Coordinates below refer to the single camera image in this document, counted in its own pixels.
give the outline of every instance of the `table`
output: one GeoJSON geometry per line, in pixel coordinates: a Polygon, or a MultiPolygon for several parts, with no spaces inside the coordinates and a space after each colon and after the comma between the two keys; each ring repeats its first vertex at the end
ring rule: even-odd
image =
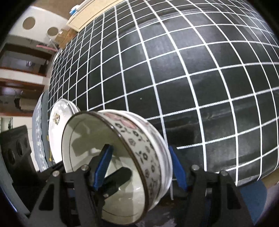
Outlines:
{"type": "Polygon", "coordinates": [[[277,44],[245,1],[124,1],[58,56],[48,116],[60,98],[129,110],[185,158],[242,185],[278,167],[277,44]]]}

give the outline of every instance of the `cardboard box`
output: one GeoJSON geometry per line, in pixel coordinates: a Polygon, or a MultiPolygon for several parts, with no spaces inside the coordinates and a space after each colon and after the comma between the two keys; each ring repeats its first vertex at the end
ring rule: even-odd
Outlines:
{"type": "Polygon", "coordinates": [[[56,38],[55,38],[54,41],[57,42],[58,44],[62,43],[63,40],[66,38],[67,34],[68,34],[68,31],[67,31],[67,30],[61,29],[61,30],[58,32],[58,34],[57,34],[57,36],[56,36],[56,38]]]}
{"type": "Polygon", "coordinates": [[[74,29],[70,29],[65,37],[65,39],[60,43],[59,48],[64,49],[73,38],[77,35],[77,32],[74,29]]]}

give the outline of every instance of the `black tablecloth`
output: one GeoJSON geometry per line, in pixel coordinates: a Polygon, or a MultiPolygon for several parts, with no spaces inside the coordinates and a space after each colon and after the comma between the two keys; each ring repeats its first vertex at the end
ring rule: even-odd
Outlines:
{"type": "Polygon", "coordinates": [[[186,159],[241,185],[278,166],[277,43],[242,0],[124,1],[58,56],[48,115],[60,98],[129,110],[186,159]]]}

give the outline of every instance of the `round hole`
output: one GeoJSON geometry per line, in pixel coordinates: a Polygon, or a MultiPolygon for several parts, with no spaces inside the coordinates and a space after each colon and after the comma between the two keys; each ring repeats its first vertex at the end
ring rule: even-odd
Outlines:
{"type": "Polygon", "coordinates": [[[23,21],[23,28],[26,30],[29,30],[31,28],[33,28],[35,25],[35,18],[34,17],[27,17],[24,21],[23,21]]]}
{"type": "Polygon", "coordinates": [[[58,28],[56,28],[56,27],[51,27],[51,28],[49,28],[49,29],[47,30],[47,34],[48,34],[49,36],[55,36],[55,35],[57,35],[57,34],[58,34],[58,28]]]}
{"type": "Polygon", "coordinates": [[[24,145],[25,145],[26,148],[28,147],[28,140],[27,140],[27,138],[24,139],[24,145]]]}
{"type": "Polygon", "coordinates": [[[16,162],[14,152],[11,149],[8,150],[8,160],[12,165],[16,162]]]}
{"type": "Polygon", "coordinates": [[[17,148],[18,154],[20,156],[22,156],[23,155],[23,146],[19,140],[16,143],[16,148],[17,148]]]}

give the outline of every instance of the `patterned bowl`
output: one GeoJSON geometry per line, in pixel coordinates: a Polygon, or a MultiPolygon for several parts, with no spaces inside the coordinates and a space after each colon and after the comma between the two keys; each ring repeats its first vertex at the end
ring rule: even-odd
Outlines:
{"type": "Polygon", "coordinates": [[[153,203],[153,206],[150,208],[151,210],[158,204],[160,199],[166,194],[172,182],[172,159],[164,139],[152,124],[150,124],[143,117],[135,113],[123,111],[123,110],[100,110],[99,112],[113,113],[129,119],[130,121],[135,123],[147,135],[148,139],[153,145],[161,167],[162,186],[160,188],[160,192],[155,203],[153,203]]]}
{"type": "Polygon", "coordinates": [[[108,112],[83,111],[73,115],[62,138],[65,170],[75,171],[88,164],[105,143],[114,147],[106,175],[125,166],[132,170],[132,178],[105,200],[102,218],[115,224],[136,223],[155,206],[162,176],[153,144],[134,122],[108,112]]]}

